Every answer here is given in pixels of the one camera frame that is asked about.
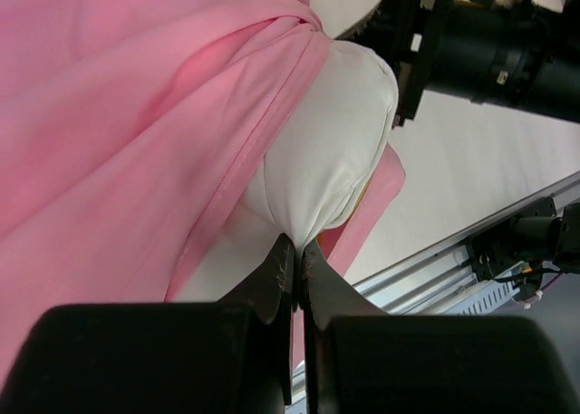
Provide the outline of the pink pillowcase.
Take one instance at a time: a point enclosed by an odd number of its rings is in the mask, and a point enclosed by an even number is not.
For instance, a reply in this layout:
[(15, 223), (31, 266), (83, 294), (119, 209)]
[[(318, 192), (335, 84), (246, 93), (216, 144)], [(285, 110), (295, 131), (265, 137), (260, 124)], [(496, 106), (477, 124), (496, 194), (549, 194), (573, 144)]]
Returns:
[(332, 43), (310, 0), (1, 0), (1, 373), (68, 303), (179, 302)]

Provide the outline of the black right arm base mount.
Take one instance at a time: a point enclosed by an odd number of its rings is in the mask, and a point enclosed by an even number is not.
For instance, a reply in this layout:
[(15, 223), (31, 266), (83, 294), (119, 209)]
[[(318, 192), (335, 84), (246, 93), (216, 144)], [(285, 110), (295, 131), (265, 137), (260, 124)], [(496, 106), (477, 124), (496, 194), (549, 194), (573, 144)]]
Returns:
[(477, 279), (501, 278), (519, 262), (537, 266), (556, 254), (562, 221), (552, 197), (542, 197), (468, 237), (468, 264)]

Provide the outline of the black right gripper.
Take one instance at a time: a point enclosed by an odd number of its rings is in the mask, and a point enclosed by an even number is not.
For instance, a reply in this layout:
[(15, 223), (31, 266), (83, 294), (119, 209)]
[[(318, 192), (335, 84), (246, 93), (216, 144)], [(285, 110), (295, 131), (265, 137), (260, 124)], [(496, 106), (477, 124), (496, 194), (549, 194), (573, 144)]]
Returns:
[(415, 118), (425, 91), (579, 121), (579, 0), (561, 12), (533, 0), (380, 0), (334, 40), (393, 32), (397, 124)]

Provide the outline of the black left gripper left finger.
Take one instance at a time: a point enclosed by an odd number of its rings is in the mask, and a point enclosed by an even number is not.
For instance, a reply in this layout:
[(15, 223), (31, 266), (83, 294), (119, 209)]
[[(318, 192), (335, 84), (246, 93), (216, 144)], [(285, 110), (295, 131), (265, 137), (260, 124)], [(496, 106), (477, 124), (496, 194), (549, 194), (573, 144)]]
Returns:
[(292, 401), (295, 248), (214, 303), (68, 304), (32, 327), (4, 413), (281, 413)]

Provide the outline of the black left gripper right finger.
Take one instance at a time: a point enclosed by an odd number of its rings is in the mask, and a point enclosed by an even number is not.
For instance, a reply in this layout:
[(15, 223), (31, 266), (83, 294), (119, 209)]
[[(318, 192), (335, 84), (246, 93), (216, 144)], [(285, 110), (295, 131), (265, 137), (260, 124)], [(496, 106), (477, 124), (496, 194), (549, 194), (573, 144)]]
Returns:
[(576, 413), (539, 326), (516, 316), (390, 315), (326, 262), (301, 263), (311, 413)]

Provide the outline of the white pillow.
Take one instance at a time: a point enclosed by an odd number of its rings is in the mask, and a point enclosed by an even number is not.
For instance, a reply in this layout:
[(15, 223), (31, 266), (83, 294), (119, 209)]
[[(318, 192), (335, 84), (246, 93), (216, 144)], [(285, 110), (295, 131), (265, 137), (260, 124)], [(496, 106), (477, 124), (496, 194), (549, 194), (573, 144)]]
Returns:
[(213, 302), (263, 262), (277, 237), (317, 242), (345, 274), (405, 172), (389, 146), (398, 90), (372, 50), (334, 42), (216, 240), (177, 295)]

